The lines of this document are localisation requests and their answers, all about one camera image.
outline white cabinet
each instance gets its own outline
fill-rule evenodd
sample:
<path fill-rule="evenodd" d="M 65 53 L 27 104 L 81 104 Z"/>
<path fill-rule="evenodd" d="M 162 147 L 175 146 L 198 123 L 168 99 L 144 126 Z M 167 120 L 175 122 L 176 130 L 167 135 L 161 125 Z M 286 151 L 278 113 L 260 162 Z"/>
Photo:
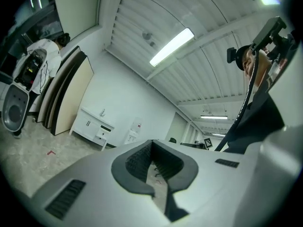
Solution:
<path fill-rule="evenodd" d="M 70 135 L 73 131 L 79 135 L 105 146 L 107 139 L 114 129 L 113 125 L 97 114 L 92 113 L 87 108 L 81 108 L 71 127 Z"/>

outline white ceiling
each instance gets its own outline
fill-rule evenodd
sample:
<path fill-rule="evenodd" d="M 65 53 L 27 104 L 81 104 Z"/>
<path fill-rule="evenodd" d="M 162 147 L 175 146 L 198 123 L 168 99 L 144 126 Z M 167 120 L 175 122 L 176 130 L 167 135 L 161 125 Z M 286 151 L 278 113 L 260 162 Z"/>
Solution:
<path fill-rule="evenodd" d="M 260 0 L 107 0 L 101 6 L 110 8 L 99 18 L 108 18 L 107 51 L 150 82 L 204 133 L 226 133 L 248 86 L 236 64 L 226 62 L 226 50 L 250 44 L 276 15 L 276 8 L 265 8 Z M 186 27 L 194 40 L 156 67 L 150 65 Z M 143 32 L 152 34 L 149 41 Z M 202 114 L 227 115 L 229 120 L 202 120 Z"/>

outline floor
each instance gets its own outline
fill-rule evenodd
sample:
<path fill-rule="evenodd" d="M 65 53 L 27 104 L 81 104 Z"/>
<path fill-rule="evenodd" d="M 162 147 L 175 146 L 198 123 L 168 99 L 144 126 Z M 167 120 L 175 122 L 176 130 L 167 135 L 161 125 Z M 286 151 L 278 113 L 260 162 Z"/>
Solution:
<path fill-rule="evenodd" d="M 73 133 L 54 136 L 32 116 L 27 118 L 21 139 L 15 139 L 0 123 L 0 166 L 9 184 L 33 196 L 50 178 L 87 155 L 99 152 L 100 146 Z M 155 204 L 164 212 L 167 184 L 151 165 L 147 184 L 155 189 Z"/>

